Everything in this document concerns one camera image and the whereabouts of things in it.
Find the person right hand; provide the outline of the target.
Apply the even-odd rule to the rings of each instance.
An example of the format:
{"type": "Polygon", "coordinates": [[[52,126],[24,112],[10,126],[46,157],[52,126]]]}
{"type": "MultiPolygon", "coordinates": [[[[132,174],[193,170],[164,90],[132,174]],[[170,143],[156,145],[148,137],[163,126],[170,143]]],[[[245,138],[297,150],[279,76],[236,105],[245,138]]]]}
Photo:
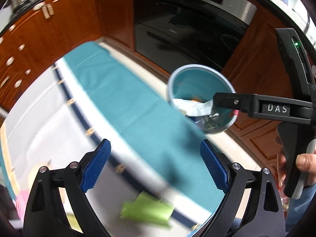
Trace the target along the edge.
{"type": "MultiPolygon", "coordinates": [[[[280,151],[277,156],[277,173],[278,173],[278,185],[282,187],[285,177],[286,158],[283,151],[280,151]]],[[[316,173],[316,165],[315,165],[315,154],[304,153],[297,156],[296,159],[296,167],[304,173],[308,174],[308,178],[305,182],[306,186],[312,186],[315,184],[315,173],[316,173]]]]}

